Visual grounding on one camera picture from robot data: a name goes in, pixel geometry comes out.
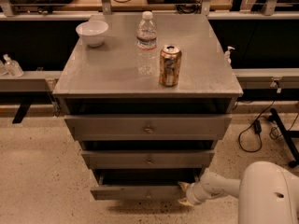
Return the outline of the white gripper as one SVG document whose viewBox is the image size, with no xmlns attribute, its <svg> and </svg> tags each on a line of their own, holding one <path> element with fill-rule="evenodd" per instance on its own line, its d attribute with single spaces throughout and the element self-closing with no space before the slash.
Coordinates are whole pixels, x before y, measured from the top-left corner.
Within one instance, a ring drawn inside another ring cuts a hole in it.
<svg viewBox="0 0 299 224">
<path fill-rule="evenodd" d="M 208 199 L 208 193 L 203 188 L 200 182 L 197 183 L 187 183 L 187 182 L 178 182 L 180 188 L 186 192 L 187 199 L 179 199 L 178 202 L 185 206 L 194 206 L 204 203 Z"/>
</svg>

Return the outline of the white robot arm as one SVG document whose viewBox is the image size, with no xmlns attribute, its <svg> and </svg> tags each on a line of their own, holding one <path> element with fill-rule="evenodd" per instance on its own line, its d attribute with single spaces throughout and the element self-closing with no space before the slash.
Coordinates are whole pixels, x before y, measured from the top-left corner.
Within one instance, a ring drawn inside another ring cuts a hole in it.
<svg viewBox="0 0 299 224">
<path fill-rule="evenodd" d="M 268 161 L 250 164 L 240 179 L 205 169 L 200 181 L 178 183 L 179 202 L 195 206 L 223 196 L 238 199 L 238 224 L 298 224 L 299 177 Z"/>
</svg>

